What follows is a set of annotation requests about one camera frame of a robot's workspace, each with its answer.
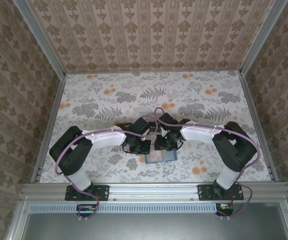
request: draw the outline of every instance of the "metal plate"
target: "metal plate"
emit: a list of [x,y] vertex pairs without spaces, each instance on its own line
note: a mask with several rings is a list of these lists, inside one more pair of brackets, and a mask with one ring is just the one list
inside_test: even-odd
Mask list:
[[218,199],[214,198],[215,195],[213,190],[213,184],[201,184],[197,186],[198,189],[198,198],[200,201],[209,201],[209,200],[219,200],[219,201],[230,201],[232,200],[232,195],[235,200],[244,200],[244,194],[242,187],[238,184],[234,184],[230,192],[227,193],[223,198]]
[[[108,185],[95,185],[93,192],[91,194],[98,197],[100,201],[108,201],[109,196],[109,186]],[[71,185],[66,188],[66,201],[94,201],[91,196],[82,194],[75,190],[75,188]]]

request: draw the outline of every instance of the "wiring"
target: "wiring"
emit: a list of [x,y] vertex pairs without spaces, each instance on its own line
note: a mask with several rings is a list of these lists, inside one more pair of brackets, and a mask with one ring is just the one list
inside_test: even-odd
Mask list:
[[[63,174],[63,172],[59,172],[59,171],[58,171],[58,166],[59,166],[59,163],[60,163],[60,161],[62,160],[64,154],[67,152],[67,150],[68,150],[74,143],[76,143],[78,140],[80,140],[80,139],[82,139],[82,138],[84,138],[84,137],[87,137],[87,136],[94,135],[94,134],[108,133],[108,132],[112,132],[112,131],[113,131],[114,133],[131,134],[131,135],[138,136],[138,137],[141,137],[141,138],[146,138],[146,137],[149,137],[149,136],[151,136],[151,135],[153,135],[153,134],[155,134],[155,133],[157,132],[157,130],[158,130],[158,127],[157,127],[157,126],[158,126],[158,122],[160,122],[160,123],[162,123],[162,124],[164,124],[164,125],[166,125],[166,126],[170,126],[170,127],[202,127],[202,128],[212,129],[212,130],[221,130],[221,131],[228,132],[228,133],[230,133],[230,134],[237,135],[237,136],[239,136],[239,137],[241,137],[241,138],[249,141],[249,142],[255,147],[255,149],[256,149],[256,151],[257,151],[257,157],[256,157],[256,159],[255,159],[253,162],[251,162],[251,163],[249,163],[248,165],[246,165],[246,166],[243,168],[243,170],[240,172],[240,174],[238,175],[238,177],[237,177],[237,179],[236,179],[236,182],[237,182],[239,185],[241,185],[241,186],[244,187],[244,188],[249,189],[249,191],[250,191],[250,196],[249,196],[246,204],[243,206],[243,208],[242,208],[239,212],[231,215],[230,217],[239,215],[239,214],[245,209],[245,207],[249,204],[249,202],[250,202],[250,200],[251,200],[251,198],[252,198],[252,190],[251,190],[250,187],[239,183],[237,180],[240,178],[240,176],[243,174],[243,172],[244,172],[244,170],[245,170],[246,168],[252,166],[253,164],[255,164],[255,163],[257,163],[257,162],[259,161],[260,151],[259,151],[259,147],[256,145],[256,143],[255,143],[253,140],[251,140],[250,138],[248,138],[248,137],[246,137],[246,136],[244,136],[244,135],[242,135],[242,134],[240,134],[240,133],[238,133],[238,132],[225,129],[225,128],[223,128],[223,127],[209,126],[209,125],[204,125],[204,124],[199,124],[199,123],[194,123],[194,124],[191,124],[191,123],[186,123],[186,124],[168,124],[168,123],[165,123],[165,122],[163,122],[162,120],[160,120],[160,119],[157,117],[157,111],[158,111],[158,110],[161,110],[161,111],[163,112],[163,114],[165,113],[164,109],[162,109],[161,107],[157,107],[157,108],[155,109],[155,111],[154,111],[154,116],[151,116],[151,115],[144,115],[144,116],[142,116],[142,118],[147,118],[147,117],[148,117],[148,118],[150,118],[150,119],[153,119],[153,120],[155,121],[155,123],[156,123],[155,131],[154,131],[154,132],[151,132],[151,133],[149,133],[149,134],[147,134],[147,135],[141,135],[141,134],[137,134],[137,133],[134,133],[134,132],[130,132],[130,131],[126,131],[126,130],[121,130],[121,129],[109,128],[109,129],[102,129],[102,130],[91,131],[91,132],[84,133],[84,134],[76,137],[74,140],[72,140],[72,141],[66,146],[66,148],[63,150],[63,152],[62,152],[62,153],[60,154],[60,156],[58,157],[58,159],[57,159],[57,161],[56,161],[56,164],[55,164],[55,173],[58,174],[58,175]],[[70,184],[76,189],[76,191],[78,191],[78,192],[80,192],[80,193],[82,193],[82,194],[88,195],[88,196],[90,196],[90,197],[92,197],[93,199],[96,200],[96,208],[95,208],[95,210],[90,214],[90,216],[88,216],[89,218],[92,217],[92,216],[97,212],[97,210],[98,210],[98,208],[99,208],[99,204],[100,204],[100,203],[99,203],[99,199],[98,199],[96,196],[94,196],[93,194],[88,193],[88,192],[85,192],[85,191],[82,191],[82,190],[80,190],[79,188],[77,188],[77,186],[75,186],[75,185],[72,183],[72,181],[69,179],[69,177],[65,176],[65,178],[66,178],[66,179],[70,182]]]

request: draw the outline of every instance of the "table surface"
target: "table surface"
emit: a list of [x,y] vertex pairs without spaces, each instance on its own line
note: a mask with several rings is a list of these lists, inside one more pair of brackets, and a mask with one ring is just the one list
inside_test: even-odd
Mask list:
[[[67,75],[50,147],[71,126],[110,128],[134,122],[156,107],[178,121],[186,118],[208,125],[235,121],[259,144],[237,72],[196,71]],[[171,183],[212,182],[223,167],[216,148],[198,141],[186,141],[177,157],[147,165],[143,156],[126,154],[120,146],[105,147],[92,151],[83,168],[95,183]],[[41,183],[67,182],[55,174],[54,166],[48,154]],[[269,181],[264,158],[240,180]]]

